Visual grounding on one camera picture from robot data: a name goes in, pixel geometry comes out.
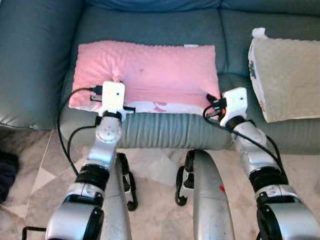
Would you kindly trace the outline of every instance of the sofa backrest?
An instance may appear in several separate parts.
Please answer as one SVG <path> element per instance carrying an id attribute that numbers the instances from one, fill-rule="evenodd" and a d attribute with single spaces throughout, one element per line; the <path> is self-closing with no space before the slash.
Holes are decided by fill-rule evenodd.
<path id="1" fill-rule="evenodd" d="M 222 0 L 224 9 L 320 16 L 320 0 Z"/>
<path id="2" fill-rule="evenodd" d="M 221 0 L 85 0 L 109 10 L 126 12 L 178 12 L 217 8 Z"/>

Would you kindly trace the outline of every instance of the pink pillow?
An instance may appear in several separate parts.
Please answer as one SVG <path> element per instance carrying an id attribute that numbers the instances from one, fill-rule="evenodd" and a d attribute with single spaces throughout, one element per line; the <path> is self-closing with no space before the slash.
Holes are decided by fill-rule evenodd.
<path id="1" fill-rule="evenodd" d="M 122 81 L 125 103 L 155 102 L 186 104 L 205 108 L 206 95 L 220 98 L 213 45 L 147 46 L 99 41 L 78 48 L 72 90 Z M 72 96 L 71 108 L 96 109 L 90 93 Z"/>

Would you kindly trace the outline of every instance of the black cable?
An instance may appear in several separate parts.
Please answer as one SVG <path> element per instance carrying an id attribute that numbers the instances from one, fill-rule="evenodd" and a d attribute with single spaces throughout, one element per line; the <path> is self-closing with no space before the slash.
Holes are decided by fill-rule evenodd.
<path id="1" fill-rule="evenodd" d="M 229 133 L 231 133 L 231 134 L 235 134 L 235 135 L 237 135 L 237 136 L 239 136 L 239 137 L 241 137 L 241 138 L 244 138 L 244 139 L 248 140 L 250 143 L 256 145 L 258 148 L 260 148 L 260 149 L 262 149 L 263 151 L 265 151 L 265 152 L 266 152 L 267 154 L 269 154 L 269 155 L 274 159 L 274 161 L 279 165 L 279 167 L 280 167 L 280 169 L 281 169 L 281 171 L 282 171 L 282 174 L 283 174 L 284 176 L 286 176 L 286 173 L 285 173 L 285 171 L 284 171 L 284 169 L 283 169 L 283 165 L 282 165 L 282 162 L 281 162 L 281 158 L 279 158 L 279 157 L 280 157 L 279 149 L 278 149 L 278 147 L 276 146 L 276 143 L 275 143 L 270 137 L 269 137 L 268 139 L 271 139 L 271 140 L 272 140 L 272 141 L 270 141 L 270 142 L 271 142 L 272 145 L 275 146 L 274 149 L 275 149 L 276 154 L 277 154 L 278 157 L 276 157 L 269 149 L 267 149 L 266 147 L 264 147 L 264 146 L 261 145 L 260 143 L 254 141 L 254 140 L 251 139 L 250 137 L 248 137 L 248 136 L 246 136 L 246 135 L 243 135 L 242 133 L 240 133 L 240 132 L 238 132 L 238 131 L 235 131 L 235 130 L 232 130 L 232 129 L 230 129 L 230 128 L 227 128 L 227 127 L 225 127 L 225 126 L 221 126 L 219 123 L 210 121 L 210 120 L 206 117 L 206 113 L 207 113 L 207 111 L 208 111 L 209 109 L 211 109 L 211 108 L 213 108 L 212 105 L 207 106 L 207 107 L 203 110 L 203 113 L 202 113 L 202 116 L 203 116 L 204 120 L 205 120 L 207 123 L 209 123 L 209 124 L 211 124 L 211 125 L 219 128 L 219 129 L 225 130 L 225 131 L 227 131 L 227 132 L 229 132 Z"/>
<path id="2" fill-rule="evenodd" d="M 93 125 L 93 126 L 82 126 L 82 127 L 79 127 L 79 128 L 77 128 L 76 130 L 74 130 L 72 133 L 71 133 L 71 135 L 70 135 L 70 138 L 69 138 L 69 140 L 68 140 L 68 144 L 67 144 L 67 146 L 66 146 L 66 151 L 67 151 L 67 153 L 69 154 L 69 156 L 70 156 L 70 147 L 71 147 L 71 142 L 72 142 L 72 138 L 74 137 L 74 135 L 77 133 L 77 132 L 79 132 L 80 130 L 82 130 L 82 129 L 94 129 L 96 127 L 96 125 Z"/>
<path id="3" fill-rule="evenodd" d="M 258 233 L 258 236 L 256 236 L 255 240 L 261 240 L 261 233 L 260 232 Z"/>
<path id="4" fill-rule="evenodd" d="M 69 153 L 67 152 L 66 146 L 65 146 L 65 144 L 64 144 L 64 142 L 63 142 L 63 137 L 62 137 L 62 133 L 61 133 L 61 129 L 60 129 L 61 113 L 62 113 L 64 107 L 65 107 L 65 106 L 67 105 L 67 103 L 69 102 L 69 99 L 71 98 L 71 96 L 72 96 L 73 94 L 75 94 L 75 93 L 77 93 L 77 92 L 80 92 L 80 91 L 92 91 L 92 90 L 93 90 L 93 88 L 91 88 L 91 87 L 88 87 L 88 88 L 83 87 L 83 88 L 79 88 L 79 89 L 77 89 L 77 90 L 74 90 L 72 93 L 70 93 L 70 95 L 66 98 L 66 100 L 63 102 L 61 108 L 59 109 L 59 111 L 58 111 L 58 116 L 57 116 L 57 120 L 56 120 L 56 129 L 57 129 L 57 132 L 58 132 L 59 141 L 60 141 L 62 150 L 63 150 L 64 155 L 66 156 L 66 159 L 68 160 L 68 162 L 69 162 L 72 170 L 74 171 L 75 175 L 77 175 L 77 176 L 78 176 L 79 173 L 78 173 L 78 171 L 77 171 L 74 163 L 71 161 L 70 155 L 69 155 Z"/>
<path id="5" fill-rule="evenodd" d="M 47 229 L 44 227 L 25 226 L 22 229 L 22 240 L 27 240 L 27 231 L 45 232 Z"/>

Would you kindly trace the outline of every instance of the gray leather sofa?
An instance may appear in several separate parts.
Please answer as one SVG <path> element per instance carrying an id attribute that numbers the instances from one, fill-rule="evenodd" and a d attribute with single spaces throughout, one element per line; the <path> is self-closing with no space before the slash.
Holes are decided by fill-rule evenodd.
<path id="1" fill-rule="evenodd" d="M 213 44 L 221 91 L 246 87 L 248 117 L 283 153 L 319 154 L 320 119 L 266 123 L 248 70 L 253 28 L 272 38 L 320 41 L 320 0 L 3 0 L 0 6 L 0 124 L 51 130 L 71 92 L 77 46 L 99 40 L 146 45 Z M 68 138 L 92 125 L 95 113 L 66 108 Z M 136 113 L 127 117 L 120 148 L 231 146 L 230 135 L 188 114 Z M 94 130 L 75 142 L 92 144 Z"/>

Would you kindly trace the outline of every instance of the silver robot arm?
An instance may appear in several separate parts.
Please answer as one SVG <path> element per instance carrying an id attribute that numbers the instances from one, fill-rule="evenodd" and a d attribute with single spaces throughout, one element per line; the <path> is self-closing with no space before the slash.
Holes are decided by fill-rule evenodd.
<path id="1" fill-rule="evenodd" d="M 122 120 L 125 119 L 124 91 L 122 83 L 103 84 L 99 112 L 102 119 L 96 128 L 95 143 L 63 203 L 51 216 L 46 240 L 100 239 L 105 190 L 116 158 L 116 145 L 122 136 Z M 110 182 L 114 182 L 113 179 L 116 177 L 111 177 Z"/>
<path id="2" fill-rule="evenodd" d="M 225 115 L 221 126 L 249 137 L 267 147 L 267 136 L 246 121 L 246 89 L 224 93 Z M 262 240 L 319 240 L 320 228 L 311 211 L 288 183 L 283 167 L 256 144 L 232 134 L 241 166 L 249 178 L 257 202 L 257 222 Z"/>

